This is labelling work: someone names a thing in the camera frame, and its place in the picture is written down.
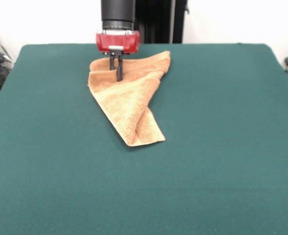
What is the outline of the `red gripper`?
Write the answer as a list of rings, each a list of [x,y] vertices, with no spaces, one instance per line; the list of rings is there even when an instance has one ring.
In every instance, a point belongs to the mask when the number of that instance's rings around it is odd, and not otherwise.
[[[100,52],[121,51],[126,54],[137,53],[140,47],[140,34],[137,30],[99,30],[96,33],[96,44]],[[117,81],[123,79],[123,55],[119,54],[116,69]],[[115,54],[110,55],[110,70],[115,69]]]

